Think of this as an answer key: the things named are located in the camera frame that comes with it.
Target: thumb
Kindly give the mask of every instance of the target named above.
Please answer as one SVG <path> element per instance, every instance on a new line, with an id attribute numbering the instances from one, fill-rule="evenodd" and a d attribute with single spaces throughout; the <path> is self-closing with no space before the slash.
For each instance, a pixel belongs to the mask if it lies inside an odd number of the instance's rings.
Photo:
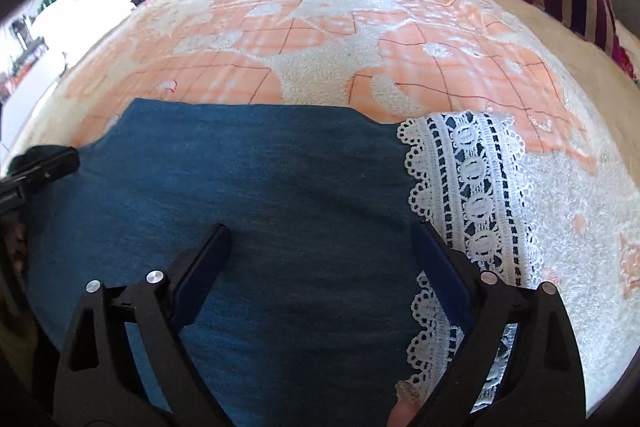
<path id="1" fill-rule="evenodd" d="M 420 409 L 420 397 L 411 383 L 400 381 L 396 384 L 398 403 L 391 410 L 386 427 L 406 427 Z"/>

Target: white lace trim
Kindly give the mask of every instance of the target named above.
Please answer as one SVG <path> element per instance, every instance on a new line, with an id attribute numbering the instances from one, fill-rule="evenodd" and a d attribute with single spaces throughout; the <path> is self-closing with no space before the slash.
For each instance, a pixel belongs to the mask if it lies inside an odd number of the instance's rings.
<path id="1" fill-rule="evenodd" d="M 530 204 L 532 184 L 521 165 L 524 141 L 513 118 L 472 112 L 434 114 L 407 120 L 398 138 L 412 148 L 405 166 L 418 181 L 411 191 L 412 211 L 430 221 L 446 243 L 481 269 L 508 283 L 537 286 L 542 266 L 534 233 L 537 217 Z M 407 349 L 418 370 L 410 381 L 425 400 L 455 355 L 462 332 L 452 327 L 424 273 L 412 312 L 422 331 Z M 490 403 L 513 342 L 505 330 L 494 367 L 476 407 Z"/>

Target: orange and white blanket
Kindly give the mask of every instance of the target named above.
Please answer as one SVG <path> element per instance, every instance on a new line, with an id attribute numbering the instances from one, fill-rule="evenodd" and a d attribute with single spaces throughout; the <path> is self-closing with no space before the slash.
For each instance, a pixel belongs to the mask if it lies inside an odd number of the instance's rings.
<path id="1" fill-rule="evenodd" d="M 18 149 L 86 145 L 136 97 L 343 106 L 381 123 L 503 115 L 540 256 L 527 280 L 558 284 L 592 405 L 640 338 L 640 94 L 598 49 L 499 1 L 151 0 L 63 79 Z"/>

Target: blue denim fabric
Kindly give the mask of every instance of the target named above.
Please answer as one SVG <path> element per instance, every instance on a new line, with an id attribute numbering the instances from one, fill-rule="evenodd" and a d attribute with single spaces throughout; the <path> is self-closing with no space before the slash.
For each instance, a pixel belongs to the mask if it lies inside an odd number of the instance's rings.
<path id="1" fill-rule="evenodd" d="M 236 425 L 383 426 L 418 331 L 396 127 L 347 108 L 136 100 L 26 211 L 35 314 L 60 347 L 87 281 L 138 281 L 219 221 L 234 250 L 182 339 Z"/>

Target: silver screw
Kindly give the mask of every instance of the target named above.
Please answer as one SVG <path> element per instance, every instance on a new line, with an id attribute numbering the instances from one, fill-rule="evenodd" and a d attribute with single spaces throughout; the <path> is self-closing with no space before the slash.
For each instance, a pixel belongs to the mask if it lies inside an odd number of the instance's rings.
<path id="1" fill-rule="evenodd" d="M 146 274 L 146 281 L 149 284 L 158 284 L 162 279 L 164 279 L 164 273 L 160 270 L 153 270 Z"/>
<path id="2" fill-rule="evenodd" d="M 480 280 L 485 284 L 494 285 L 498 282 L 498 276 L 494 272 L 482 272 Z"/>
<path id="3" fill-rule="evenodd" d="M 100 281 L 89 281 L 86 284 L 86 290 L 88 293 L 96 293 L 100 289 Z"/>
<path id="4" fill-rule="evenodd" d="M 547 295 L 555 295 L 555 293 L 558 291 L 558 288 L 556 288 L 556 286 L 553 283 L 543 282 L 542 291 Z"/>

